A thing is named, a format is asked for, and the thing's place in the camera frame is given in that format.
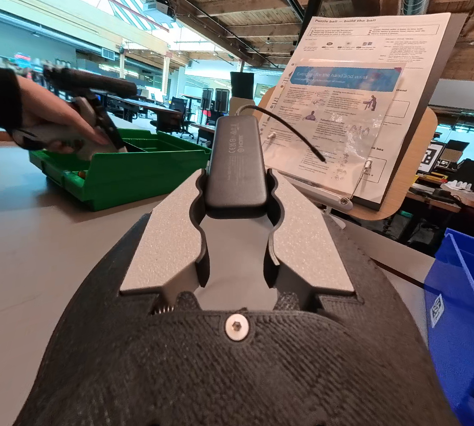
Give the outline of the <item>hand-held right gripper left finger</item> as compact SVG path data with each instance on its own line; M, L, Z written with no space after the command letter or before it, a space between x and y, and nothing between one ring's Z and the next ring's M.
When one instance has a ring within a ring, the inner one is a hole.
M196 170L151 211L121 294L177 297L207 285L210 257L200 227L206 215L206 179L205 169Z

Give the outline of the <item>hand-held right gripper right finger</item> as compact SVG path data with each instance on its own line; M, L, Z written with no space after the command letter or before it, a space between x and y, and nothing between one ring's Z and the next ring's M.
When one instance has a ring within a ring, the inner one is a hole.
M266 175L272 223L264 256L269 288L297 296L355 293L322 212L276 170Z

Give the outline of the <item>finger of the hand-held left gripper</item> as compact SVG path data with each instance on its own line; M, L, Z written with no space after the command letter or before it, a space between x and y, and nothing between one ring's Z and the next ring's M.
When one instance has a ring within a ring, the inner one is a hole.
M116 154L116 153L127 153L128 150L125 146L117 149L112 143L106 145L99 145L90 140L83 140L81 143L76 141L76 156L83 161L90 162L92 158L97 154Z
M112 150L126 149L126 144L115 123L110 115L105 111L99 100L93 99L91 102L85 97L75 97L74 107L82 119L84 119L97 132L104 135Z

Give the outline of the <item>green plastic bin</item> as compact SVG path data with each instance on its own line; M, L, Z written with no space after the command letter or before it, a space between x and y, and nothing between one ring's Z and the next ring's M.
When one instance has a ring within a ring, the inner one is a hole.
M198 169L205 169L211 149L167 133L119 129L126 153L76 155L30 151L29 160L57 186L100 211L168 194Z

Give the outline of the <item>dark grey usb hub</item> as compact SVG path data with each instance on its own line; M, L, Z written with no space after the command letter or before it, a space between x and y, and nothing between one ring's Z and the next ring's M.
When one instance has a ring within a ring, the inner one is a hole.
M206 212L214 219L256 218L266 213L268 189L255 116L217 120L204 199Z

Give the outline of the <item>person's left hand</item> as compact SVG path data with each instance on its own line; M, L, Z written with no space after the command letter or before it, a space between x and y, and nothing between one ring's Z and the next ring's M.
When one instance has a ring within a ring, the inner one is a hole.
M52 92L21 76L17 76L17 81L22 102L21 129L55 124L98 145L109 143L103 134L92 128L76 110Z

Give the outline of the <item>black office chair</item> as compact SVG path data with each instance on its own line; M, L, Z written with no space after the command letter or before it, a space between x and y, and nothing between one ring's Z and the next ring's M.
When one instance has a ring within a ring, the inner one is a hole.
M179 134L180 138L183 138L183 135L186 134L194 139L194 134L188 130L188 123L186 122L186 100L179 97L172 97L169 104L169 110L174 111L170 112L158 112L157 119L151 120L150 124L157 131L167 133L167 134Z

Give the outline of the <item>laminated exercise sheet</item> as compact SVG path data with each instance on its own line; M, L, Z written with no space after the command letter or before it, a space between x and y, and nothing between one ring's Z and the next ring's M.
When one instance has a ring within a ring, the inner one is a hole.
M297 135L273 117L263 123L264 164L281 174L341 193L352 193L394 99L405 63L299 59L278 84L269 110L302 134L325 158L322 162Z

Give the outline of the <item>brown cardboard panel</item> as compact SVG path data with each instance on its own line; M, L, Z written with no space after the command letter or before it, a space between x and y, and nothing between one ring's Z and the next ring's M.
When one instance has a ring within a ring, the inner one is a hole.
M254 104L255 104L255 102L251 99L232 96L229 100L228 115L229 116L235 116L238 109L240 109L242 106L254 105ZM245 109L239 115L240 116L244 116L244 115L252 116L254 114L254 111L255 111L254 109Z

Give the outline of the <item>small framed marker sign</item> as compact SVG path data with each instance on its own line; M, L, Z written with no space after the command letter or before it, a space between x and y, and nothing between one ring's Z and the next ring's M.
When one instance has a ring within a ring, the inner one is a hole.
M425 155L418 167L418 172L422 174L431 173L444 151L446 144L432 141L430 142Z

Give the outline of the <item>black screen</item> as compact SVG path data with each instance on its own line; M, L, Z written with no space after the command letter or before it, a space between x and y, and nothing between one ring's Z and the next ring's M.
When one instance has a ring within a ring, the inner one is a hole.
M230 72L232 97L253 100L254 74L245 72Z

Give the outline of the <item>blue plastic bin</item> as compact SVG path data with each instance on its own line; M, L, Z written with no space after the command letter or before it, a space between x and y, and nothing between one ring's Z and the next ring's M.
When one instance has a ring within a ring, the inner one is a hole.
M474 424L474 239L447 228L424 280L428 347L461 425Z

